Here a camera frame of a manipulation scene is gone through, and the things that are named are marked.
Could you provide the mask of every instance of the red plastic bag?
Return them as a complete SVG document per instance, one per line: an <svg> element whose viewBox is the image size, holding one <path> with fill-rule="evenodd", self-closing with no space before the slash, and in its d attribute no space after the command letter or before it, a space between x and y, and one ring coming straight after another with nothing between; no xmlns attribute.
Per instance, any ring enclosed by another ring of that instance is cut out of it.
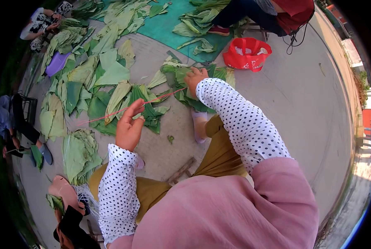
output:
<svg viewBox="0 0 371 249"><path fill-rule="evenodd" d="M261 48L264 48L267 54L261 53L257 55ZM228 52L225 52L223 57L224 63L228 67L237 69L249 68L252 72L258 72L263 68L264 61L271 53L271 47L267 43L247 37L232 40Z"/></svg>

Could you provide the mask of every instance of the pink jacket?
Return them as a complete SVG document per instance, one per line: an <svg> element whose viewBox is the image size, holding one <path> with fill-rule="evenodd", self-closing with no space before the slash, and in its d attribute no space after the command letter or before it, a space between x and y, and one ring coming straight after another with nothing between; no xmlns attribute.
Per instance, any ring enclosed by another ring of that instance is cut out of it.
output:
<svg viewBox="0 0 371 249"><path fill-rule="evenodd" d="M294 159L274 157L244 177L197 176L179 182L117 248L312 248L318 207Z"/></svg>

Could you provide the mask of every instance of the patterned pants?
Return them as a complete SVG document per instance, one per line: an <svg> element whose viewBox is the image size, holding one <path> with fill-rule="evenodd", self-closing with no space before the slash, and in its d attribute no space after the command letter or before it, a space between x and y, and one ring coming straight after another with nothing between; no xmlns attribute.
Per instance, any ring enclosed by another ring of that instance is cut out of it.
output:
<svg viewBox="0 0 371 249"><path fill-rule="evenodd" d="M71 9L73 8L73 5L68 3L67 1L63 1L62 4L57 8L57 10L54 12L55 14L61 14L65 16ZM46 16L45 14L39 14L38 20L35 24L37 25L37 28L35 32L39 32L44 30L46 27L50 26L53 23L53 18ZM40 52L43 46L44 42L44 36L40 35L36 37L31 43L30 43L30 49L35 52Z"/></svg>

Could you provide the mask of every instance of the white sleeve with black dots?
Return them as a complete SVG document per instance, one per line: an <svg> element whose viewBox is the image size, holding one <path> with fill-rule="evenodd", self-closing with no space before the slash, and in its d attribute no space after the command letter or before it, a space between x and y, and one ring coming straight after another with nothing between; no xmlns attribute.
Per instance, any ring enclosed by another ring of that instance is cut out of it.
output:
<svg viewBox="0 0 371 249"><path fill-rule="evenodd" d="M264 159L291 157L277 129L262 110L226 82L206 78L198 83L196 95L204 105L218 113L249 174Z"/></svg>
<svg viewBox="0 0 371 249"><path fill-rule="evenodd" d="M114 144L108 145L108 153L108 167L98 186L98 224L105 246L120 236L134 234L137 227L136 216L140 208L134 172L138 154Z"/></svg>

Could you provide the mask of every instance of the mustard pants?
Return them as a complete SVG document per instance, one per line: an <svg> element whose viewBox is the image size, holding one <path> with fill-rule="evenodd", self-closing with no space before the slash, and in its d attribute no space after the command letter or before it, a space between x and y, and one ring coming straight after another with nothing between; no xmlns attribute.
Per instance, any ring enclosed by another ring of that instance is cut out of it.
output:
<svg viewBox="0 0 371 249"><path fill-rule="evenodd" d="M218 115L213 116L207 122L205 130L207 136L212 138L212 141L201 165L199 165L193 177L198 175L211 177L240 175L245 177L248 173L242 164L241 157L235 152L220 117ZM108 163L97 169L89 180L89 188L94 199L97 201L98 186L107 166ZM136 223L139 223L144 214L166 195L171 185L167 182L156 181L145 177L136 177L136 180L136 194L140 201Z"/></svg>

